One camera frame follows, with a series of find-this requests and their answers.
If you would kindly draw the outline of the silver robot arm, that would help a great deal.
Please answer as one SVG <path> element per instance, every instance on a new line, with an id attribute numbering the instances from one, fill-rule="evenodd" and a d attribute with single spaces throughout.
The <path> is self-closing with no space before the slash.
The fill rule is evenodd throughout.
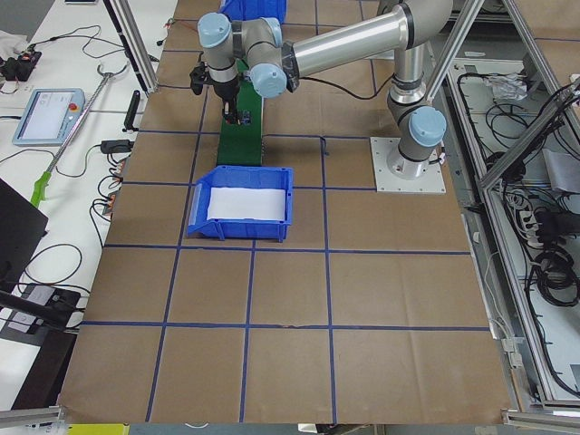
<path id="1" fill-rule="evenodd" d="M 442 117 L 426 107 L 423 70 L 424 45 L 448 22 L 451 1 L 382 1 L 378 14 L 357 24 L 293 43 L 285 41 L 275 18 L 232 21 L 225 14 L 208 13 L 198 21 L 198 38 L 206 59 L 190 74 L 190 88 L 201 94 L 213 87 L 222 101 L 222 117 L 239 122 L 237 61 L 245 60 L 255 92 L 275 98 L 293 92 L 315 73 L 394 52 L 394 73 L 387 104 L 401 128 L 395 156 L 403 163 L 425 165 L 442 137 L 422 137 L 421 126 Z"/>

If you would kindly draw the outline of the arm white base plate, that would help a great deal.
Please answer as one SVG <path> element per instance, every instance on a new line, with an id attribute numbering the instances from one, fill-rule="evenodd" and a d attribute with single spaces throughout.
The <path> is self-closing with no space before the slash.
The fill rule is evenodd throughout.
<path id="1" fill-rule="evenodd" d="M 436 151 L 423 162 L 413 162 L 400 154 L 399 142 L 399 138 L 370 137 L 376 190 L 396 194 L 445 194 Z"/>

